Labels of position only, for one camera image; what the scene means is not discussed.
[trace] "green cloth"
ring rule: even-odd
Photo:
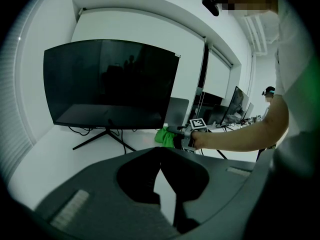
[[[177,135],[175,133],[168,132],[167,128],[168,127],[163,127],[162,129],[158,130],[154,140],[158,143],[162,143],[163,147],[165,148],[174,148],[174,137]]]

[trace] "monitor stand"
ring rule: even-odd
[[[128,149],[130,149],[132,151],[136,151],[135,149],[130,147],[128,144],[124,143],[122,140],[120,140],[116,136],[114,136],[112,134],[112,132],[110,130],[107,130],[107,129],[105,131],[99,133],[98,135],[86,140],[85,142],[79,144],[78,146],[75,146],[72,150],[76,150],[76,149],[78,149],[78,148],[80,148],[80,147],[82,147],[82,146],[84,146],[84,145],[86,145],[86,144],[88,144],[88,143],[90,143],[90,142],[92,142],[92,141],[104,136],[104,135],[109,135],[111,138],[115,139],[117,142],[119,142],[120,144],[124,145],[126,148],[128,148]]]

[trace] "white desk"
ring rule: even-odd
[[[72,150],[102,131],[95,129],[87,136],[81,136],[67,127],[54,126],[36,143],[15,170],[8,185],[11,196],[34,210],[46,195],[82,169],[99,161],[123,155],[123,146],[108,135]],[[162,144],[154,140],[156,133],[156,130],[152,129],[136,132],[124,130],[123,141],[136,150],[161,147]],[[205,156],[222,159],[216,150],[203,149],[203,153]],[[231,160],[255,162],[258,152],[223,151],[223,154]],[[172,222],[176,195],[162,172],[156,178],[154,191],[160,195],[162,212]]]

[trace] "shirt sleeve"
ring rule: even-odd
[[[282,83],[281,75],[280,75],[280,66],[279,66],[279,50],[276,51],[275,53],[275,76],[276,76],[276,81],[275,81],[275,95],[284,95],[285,94],[285,89],[284,85]]]

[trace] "person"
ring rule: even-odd
[[[228,132],[192,133],[194,147],[234,152],[265,149],[286,132],[299,134],[300,129],[288,110],[283,95],[316,58],[309,33],[287,0],[217,0],[234,10],[272,11],[279,17],[279,41],[275,53],[276,87],[265,118],[257,123]]]
[[[274,98],[275,90],[276,90],[276,89],[275,89],[274,87],[269,86],[269,87],[267,87],[267,88],[262,92],[262,96],[264,96],[265,102],[271,104],[271,101],[272,101],[273,98]],[[267,116],[267,114],[268,114],[268,111],[269,111],[269,108],[270,108],[270,106],[268,106],[268,107],[266,108],[265,113],[264,113],[264,115],[263,115],[262,118],[261,118],[262,120],[263,120],[264,118],[266,118],[266,116]],[[272,146],[267,147],[266,149],[267,149],[267,150],[269,150],[269,149],[275,149],[275,148],[276,148],[276,145],[277,145],[277,144],[274,144],[274,145],[272,145]],[[265,148],[262,148],[262,149],[259,150],[258,156],[257,156],[256,160],[259,159],[261,153],[262,153],[263,151],[265,151],[266,149],[265,149]]]

